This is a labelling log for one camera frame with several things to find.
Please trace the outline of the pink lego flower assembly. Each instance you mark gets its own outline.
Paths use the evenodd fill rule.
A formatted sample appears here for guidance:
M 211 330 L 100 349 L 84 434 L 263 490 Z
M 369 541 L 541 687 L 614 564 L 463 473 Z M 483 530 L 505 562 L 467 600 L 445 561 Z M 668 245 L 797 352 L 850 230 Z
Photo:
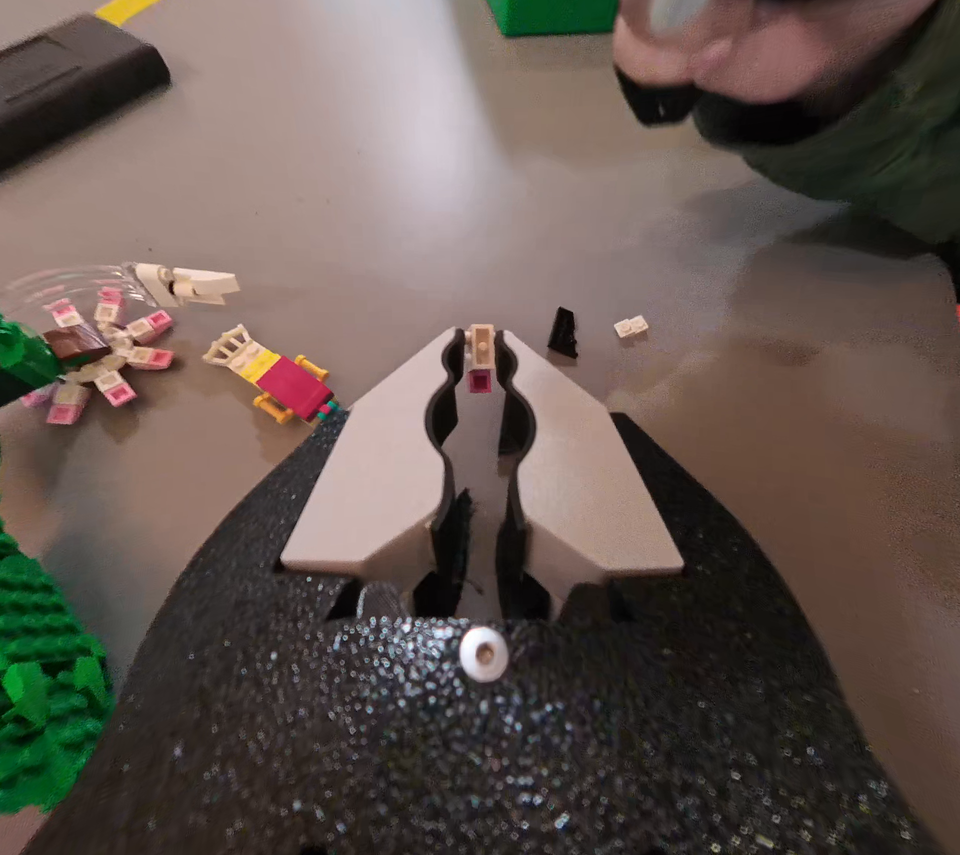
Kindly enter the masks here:
M 117 279 L 72 292 L 56 286 L 33 297 L 16 318 L 42 336 L 61 364 L 53 382 L 19 400 L 44 411 L 49 425 L 75 425 L 95 395 L 122 408 L 138 398 L 131 372 L 164 371 L 174 363 L 174 352 L 161 345 L 173 316 Z

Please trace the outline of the yellow and magenta lego assembly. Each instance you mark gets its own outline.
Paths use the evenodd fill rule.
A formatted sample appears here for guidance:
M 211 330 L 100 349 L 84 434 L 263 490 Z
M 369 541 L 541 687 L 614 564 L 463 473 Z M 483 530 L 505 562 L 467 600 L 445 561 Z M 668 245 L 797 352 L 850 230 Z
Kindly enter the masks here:
M 253 406 L 280 426 L 294 420 L 314 426 L 342 411 L 327 369 L 304 355 L 291 358 L 267 348 L 242 324 L 213 340 L 201 359 L 254 387 Z

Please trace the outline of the clear plastic bag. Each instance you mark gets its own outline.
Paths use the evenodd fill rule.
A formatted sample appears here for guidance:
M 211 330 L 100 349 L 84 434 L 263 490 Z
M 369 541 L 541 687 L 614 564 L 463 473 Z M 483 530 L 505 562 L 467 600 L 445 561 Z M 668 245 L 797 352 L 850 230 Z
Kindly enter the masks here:
M 92 312 L 102 288 L 121 291 L 126 305 L 140 303 L 150 310 L 161 303 L 138 279 L 132 261 L 120 264 L 79 264 L 43 269 L 1 285 L 5 318 L 27 321 L 31 314 L 48 312 L 46 305 L 66 298 L 85 316 Z

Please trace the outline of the person's right forearm green sleeve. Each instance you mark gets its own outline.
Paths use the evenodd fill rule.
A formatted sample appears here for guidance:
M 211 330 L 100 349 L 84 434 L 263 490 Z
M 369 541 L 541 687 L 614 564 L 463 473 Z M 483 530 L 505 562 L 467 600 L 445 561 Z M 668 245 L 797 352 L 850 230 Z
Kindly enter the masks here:
M 937 0 L 894 51 L 891 67 L 839 117 L 814 117 L 798 101 L 704 95 L 694 125 L 783 189 L 846 203 L 933 248 L 957 248 L 959 0 Z

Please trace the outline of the person's right hand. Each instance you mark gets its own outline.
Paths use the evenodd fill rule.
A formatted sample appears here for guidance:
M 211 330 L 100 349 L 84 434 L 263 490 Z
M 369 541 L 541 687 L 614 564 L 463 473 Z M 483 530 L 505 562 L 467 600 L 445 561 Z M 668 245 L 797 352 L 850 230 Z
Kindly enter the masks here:
M 613 63 L 639 86 L 692 84 L 748 105 L 817 98 L 896 48 L 938 0 L 711 0 L 656 36 L 651 0 L 620 0 Z

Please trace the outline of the white lego assembly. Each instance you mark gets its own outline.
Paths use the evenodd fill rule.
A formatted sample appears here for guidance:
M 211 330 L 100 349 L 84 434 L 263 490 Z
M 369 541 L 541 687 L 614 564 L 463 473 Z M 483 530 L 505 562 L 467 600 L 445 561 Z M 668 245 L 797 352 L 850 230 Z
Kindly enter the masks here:
M 188 304 L 224 306 L 227 296 L 241 291 L 232 273 L 168 268 L 150 262 L 136 262 L 132 271 L 152 301 L 164 309 Z

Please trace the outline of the green lego plant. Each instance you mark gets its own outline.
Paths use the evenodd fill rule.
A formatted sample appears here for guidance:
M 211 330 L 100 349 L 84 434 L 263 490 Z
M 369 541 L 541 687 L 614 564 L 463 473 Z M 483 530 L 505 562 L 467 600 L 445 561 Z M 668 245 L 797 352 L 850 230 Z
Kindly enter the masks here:
M 63 373 L 40 335 L 1 315 L 1 408 L 54 384 Z

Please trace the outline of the small black lego piece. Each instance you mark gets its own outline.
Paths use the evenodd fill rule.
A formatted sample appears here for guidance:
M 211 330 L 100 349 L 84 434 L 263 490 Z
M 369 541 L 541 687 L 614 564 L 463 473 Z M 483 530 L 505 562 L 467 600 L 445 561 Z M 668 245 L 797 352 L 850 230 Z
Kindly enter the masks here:
M 550 352 L 570 360 L 579 357 L 577 342 L 577 322 L 574 312 L 558 307 L 547 340 Z

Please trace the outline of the black plastic case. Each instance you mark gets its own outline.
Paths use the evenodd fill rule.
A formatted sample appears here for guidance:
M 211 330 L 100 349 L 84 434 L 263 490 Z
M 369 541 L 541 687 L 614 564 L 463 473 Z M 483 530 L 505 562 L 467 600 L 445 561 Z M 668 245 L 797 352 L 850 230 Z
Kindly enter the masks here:
M 1 172 L 167 88 L 159 50 L 90 13 L 1 51 Z

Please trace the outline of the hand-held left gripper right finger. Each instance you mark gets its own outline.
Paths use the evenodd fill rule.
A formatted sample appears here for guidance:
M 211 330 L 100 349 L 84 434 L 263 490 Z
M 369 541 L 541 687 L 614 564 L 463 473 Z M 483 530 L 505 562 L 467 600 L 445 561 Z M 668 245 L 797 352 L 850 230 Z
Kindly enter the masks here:
M 497 332 L 497 381 L 498 455 L 510 463 L 497 535 L 501 614 L 549 619 L 581 585 L 681 573 L 681 553 L 606 407 L 506 330 Z

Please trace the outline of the tan and pink lego piece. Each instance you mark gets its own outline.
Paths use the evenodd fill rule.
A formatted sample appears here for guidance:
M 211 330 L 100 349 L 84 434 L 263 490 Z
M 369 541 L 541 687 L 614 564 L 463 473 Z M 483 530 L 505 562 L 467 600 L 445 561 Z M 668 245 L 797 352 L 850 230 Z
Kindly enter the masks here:
M 497 372 L 496 327 L 472 324 L 463 334 L 467 389 L 471 394 L 491 393 Z

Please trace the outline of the green lego baseplate structure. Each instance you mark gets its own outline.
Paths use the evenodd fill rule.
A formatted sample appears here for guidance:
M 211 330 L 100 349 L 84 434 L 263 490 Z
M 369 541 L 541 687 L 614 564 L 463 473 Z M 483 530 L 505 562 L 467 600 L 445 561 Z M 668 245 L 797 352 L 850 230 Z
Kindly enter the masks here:
M 106 651 L 1 529 L 1 814 L 70 793 L 114 710 Z

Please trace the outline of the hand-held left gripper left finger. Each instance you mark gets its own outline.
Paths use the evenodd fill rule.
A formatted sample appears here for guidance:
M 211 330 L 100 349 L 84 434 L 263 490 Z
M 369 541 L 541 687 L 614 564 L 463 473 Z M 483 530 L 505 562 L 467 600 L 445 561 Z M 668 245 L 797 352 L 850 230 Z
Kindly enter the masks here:
M 443 443 L 466 333 L 449 328 L 349 409 L 289 539 L 285 570 L 388 583 L 427 617 L 459 606 L 469 523 Z

